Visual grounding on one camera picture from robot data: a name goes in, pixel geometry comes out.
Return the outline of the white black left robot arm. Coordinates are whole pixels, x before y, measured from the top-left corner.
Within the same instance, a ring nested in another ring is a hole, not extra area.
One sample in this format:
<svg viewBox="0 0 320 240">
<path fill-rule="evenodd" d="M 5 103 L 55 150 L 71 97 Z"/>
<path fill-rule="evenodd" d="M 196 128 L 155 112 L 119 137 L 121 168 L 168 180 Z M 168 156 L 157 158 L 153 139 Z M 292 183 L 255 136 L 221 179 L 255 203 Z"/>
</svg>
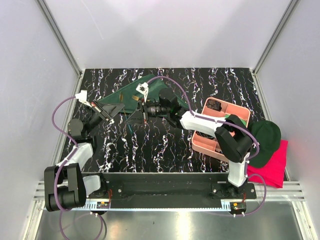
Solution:
<svg viewBox="0 0 320 240">
<path fill-rule="evenodd" d="M 94 155 L 96 137 L 89 133 L 103 121 L 112 120 L 125 107 L 123 103 L 90 103 L 93 111 L 87 121 L 73 118 L 67 125 L 67 137 L 74 143 L 71 152 L 58 164 L 44 170 L 44 199 L 49 212 L 83 207 L 91 193 L 103 198 L 108 186 L 98 175 L 82 175 L 82 168 Z"/>
</svg>

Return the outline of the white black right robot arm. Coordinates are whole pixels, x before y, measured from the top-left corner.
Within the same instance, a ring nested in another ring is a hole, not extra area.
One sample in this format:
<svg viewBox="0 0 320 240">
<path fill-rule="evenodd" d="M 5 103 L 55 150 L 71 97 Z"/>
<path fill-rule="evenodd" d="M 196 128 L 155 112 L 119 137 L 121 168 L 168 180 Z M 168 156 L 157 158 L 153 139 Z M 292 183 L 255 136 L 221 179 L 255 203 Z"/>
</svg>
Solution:
<svg viewBox="0 0 320 240">
<path fill-rule="evenodd" d="M 197 113 L 179 104 L 177 96 L 168 88 L 159 91 L 158 100 L 148 98 L 146 86 L 140 84 L 136 90 L 143 96 L 138 99 L 136 110 L 126 121 L 128 124 L 146 125 L 151 118 L 164 118 L 174 128 L 215 138 L 229 162 L 228 195 L 236 199 L 244 194 L 248 177 L 247 160 L 253 140 L 243 121 L 227 112 L 226 102 L 210 98 L 203 112 Z"/>
</svg>

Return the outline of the dark green cloth napkin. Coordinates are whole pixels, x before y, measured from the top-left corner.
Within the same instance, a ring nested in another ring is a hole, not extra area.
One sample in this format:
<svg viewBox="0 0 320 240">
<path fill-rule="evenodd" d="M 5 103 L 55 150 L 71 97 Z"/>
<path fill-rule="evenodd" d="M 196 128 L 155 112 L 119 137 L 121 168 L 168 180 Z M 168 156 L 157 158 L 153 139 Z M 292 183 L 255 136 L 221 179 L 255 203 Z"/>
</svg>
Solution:
<svg viewBox="0 0 320 240">
<path fill-rule="evenodd" d="M 132 99 L 132 96 L 138 96 L 139 98 L 144 98 L 144 96 L 136 90 L 138 84 L 143 84 L 150 79 L 154 78 L 155 75 L 149 74 L 143 76 L 119 90 L 109 94 L 108 96 L 103 97 L 98 100 L 99 103 L 102 104 L 124 104 L 124 111 L 126 114 L 133 113 L 137 108 L 137 102 Z M 162 89 L 172 90 L 169 86 L 165 84 L 163 80 L 161 80 L 162 76 L 159 76 L 157 79 L 153 80 L 148 84 L 148 99 L 159 101 L 159 92 Z"/>
</svg>

